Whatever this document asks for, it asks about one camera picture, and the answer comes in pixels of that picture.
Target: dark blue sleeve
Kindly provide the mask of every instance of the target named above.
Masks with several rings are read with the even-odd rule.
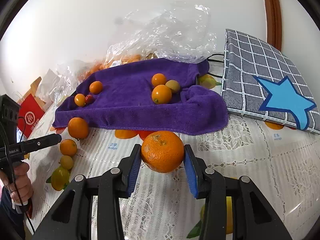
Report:
[[[12,208],[12,201],[10,198],[9,191],[4,187],[2,189],[2,196],[0,201],[0,212],[7,215],[13,228],[16,230],[18,235],[25,239],[26,233],[23,226],[24,214],[18,214],[15,209]]]

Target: person's arm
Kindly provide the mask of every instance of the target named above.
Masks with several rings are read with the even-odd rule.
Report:
[[[14,173],[19,176],[16,179],[16,185],[20,193],[22,201],[27,201],[33,194],[31,181],[28,178],[27,172],[29,170],[28,163],[22,163],[14,168]],[[12,208],[12,199],[17,203],[20,203],[17,192],[15,191],[14,184],[8,185],[8,178],[4,172],[0,170],[0,179],[6,187],[9,187],[12,193],[10,194],[8,189],[4,187],[2,189],[2,196],[0,201],[0,212],[4,214],[10,221],[13,228],[19,234],[22,239],[25,239],[25,231],[23,226],[24,214],[18,214],[16,210]]]

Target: silver screw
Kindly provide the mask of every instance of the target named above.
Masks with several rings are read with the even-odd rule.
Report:
[[[77,175],[77,176],[75,177],[75,181],[76,181],[76,182],[79,182],[79,181],[81,181],[81,180],[83,180],[83,176],[82,176],[82,175]]]
[[[118,174],[120,172],[119,168],[112,168],[110,171],[112,174]]]
[[[241,177],[241,180],[242,180],[244,183],[249,183],[249,182],[250,182],[250,178],[247,177],[247,176],[242,176],[242,177]]]
[[[214,169],[206,168],[206,169],[205,169],[205,173],[207,173],[207,174],[214,174]]]

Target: white logo on red bag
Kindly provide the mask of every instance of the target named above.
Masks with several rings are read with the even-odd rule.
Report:
[[[35,117],[35,114],[33,112],[27,112],[26,116],[24,117],[24,119],[26,120],[26,123],[28,125],[33,125],[35,120],[36,120],[36,117]]]

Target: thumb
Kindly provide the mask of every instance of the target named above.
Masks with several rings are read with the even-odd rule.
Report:
[[[2,181],[2,183],[7,186],[9,184],[9,180],[8,180],[8,177],[7,175],[2,171],[0,170],[0,180]]]

